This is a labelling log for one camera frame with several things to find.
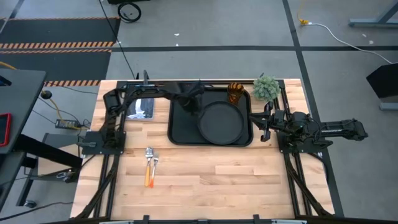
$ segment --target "black tray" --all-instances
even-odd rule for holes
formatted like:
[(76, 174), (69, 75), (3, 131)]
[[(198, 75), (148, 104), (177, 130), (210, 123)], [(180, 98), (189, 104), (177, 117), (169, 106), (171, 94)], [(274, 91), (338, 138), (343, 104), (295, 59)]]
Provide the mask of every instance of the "black tray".
[[(205, 93), (202, 95), (203, 107), (214, 101), (228, 101), (226, 88), (211, 87), (205, 89)], [(243, 114), (243, 133), (237, 141), (226, 146), (247, 146), (253, 140), (253, 125), (249, 120), (249, 113), (251, 112), (250, 94), (247, 91), (243, 93), (237, 107)], [(167, 135), (172, 143), (189, 146), (215, 146), (200, 134), (197, 124), (197, 117), (185, 112), (178, 102), (171, 102)]]

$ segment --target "wooden tabletop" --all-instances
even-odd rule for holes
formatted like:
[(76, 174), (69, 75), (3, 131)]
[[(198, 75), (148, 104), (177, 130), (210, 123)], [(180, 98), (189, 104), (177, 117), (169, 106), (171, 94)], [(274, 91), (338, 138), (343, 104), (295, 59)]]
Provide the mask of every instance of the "wooden tabletop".
[[(284, 81), (291, 111), (308, 113), (301, 81)], [(94, 131), (104, 121), (102, 96), (116, 83), (101, 82), (91, 125)], [(244, 87), (252, 92), (251, 85)], [(251, 97), (252, 112), (263, 111), (264, 102)], [(254, 139), (247, 147), (177, 146), (167, 137), (169, 108), (169, 100), (157, 98), (154, 119), (126, 121), (126, 149), (119, 163), (112, 220), (142, 220), (143, 215), (152, 220), (251, 219), (254, 214), (294, 217), (284, 159), (274, 132), (270, 141), (261, 142), (262, 131), (254, 126)], [(144, 187), (147, 146), (160, 154), (153, 189)], [(321, 162), (306, 154), (301, 157), (307, 187), (333, 213)], [(96, 156), (80, 172), (71, 217), (78, 215), (96, 192), (102, 161), (103, 156)], [(301, 194), (297, 195), (304, 214)]]

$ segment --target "orange handle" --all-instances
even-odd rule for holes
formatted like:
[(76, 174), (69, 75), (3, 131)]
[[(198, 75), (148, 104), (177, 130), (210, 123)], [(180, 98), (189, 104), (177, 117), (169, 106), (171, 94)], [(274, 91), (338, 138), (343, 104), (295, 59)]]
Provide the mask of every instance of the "orange handle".
[(149, 186), (149, 173), (150, 173), (150, 166), (147, 166), (147, 172), (145, 173), (145, 187)]
[(155, 177), (150, 180), (149, 187), (154, 188), (154, 181), (155, 181)]

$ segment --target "white cable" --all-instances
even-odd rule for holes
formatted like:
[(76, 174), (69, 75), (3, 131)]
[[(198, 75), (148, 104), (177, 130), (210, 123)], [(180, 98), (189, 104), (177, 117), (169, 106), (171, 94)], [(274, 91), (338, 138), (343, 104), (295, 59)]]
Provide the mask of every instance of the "white cable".
[(342, 44), (345, 44), (345, 45), (348, 45), (348, 46), (350, 46), (350, 47), (352, 47), (352, 48), (355, 48), (356, 50), (360, 50), (360, 51), (362, 51), (362, 52), (367, 52), (367, 53), (371, 53), (371, 54), (377, 55), (377, 56), (379, 56), (380, 58), (383, 58), (383, 60), (385, 60), (387, 63), (393, 64), (392, 62), (390, 62), (389, 60), (387, 60), (385, 57), (383, 57), (382, 55), (379, 55), (379, 54), (376, 53), (376, 52), (373, 52), (373, 51), (370, 51), (370, 50), (363, 50), (363, 49), (357, 48), (357, 47), (355, 47), (355, 46), (353, 46), (353, 45), (351, 45), (351, 44), (349, 44), (349, 43), (347, 43), (347, 42), (344, 42), (344, 41), (340, 40), (340, 39), (337, 38), (335, 35), (333, 35), (333, 33), (331, 32), (331, 30), (330, 30), (327, 26), (325, 26), (325, 25), (322, 25), (322, 24), (314, 24), (314, 23), (311, 23), (311, 22), (308, 23), (308, 24), (304, 24), (304, 25), (306, 25), (306, 26), (312, 26), (312, 25), (314, 25), (314, 26), (321, 26), (321, 27), (324, 27), (325, 29), (327, 29), (327, 30), (329, 31), (329, 33), (331, 34), (331, 36), (332, 36), (334, 39), (336, 39), (338, 42), (340, 42), (340, 43), (342, 43)]

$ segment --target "wheel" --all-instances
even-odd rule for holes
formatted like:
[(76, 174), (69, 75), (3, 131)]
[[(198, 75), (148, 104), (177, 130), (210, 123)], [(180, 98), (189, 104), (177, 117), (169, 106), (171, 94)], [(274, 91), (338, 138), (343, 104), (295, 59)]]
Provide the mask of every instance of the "wheel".
[(124, 22), (136, 22), (141, 18), (141, 9), (132, 2), (124, 2), (118, 7), (118, 14)]
[(24, 206), (28, 207), (28, 208), (34, 208), (36, 207), (36, 202), (32, 201), (32, 200), (26, 200)]

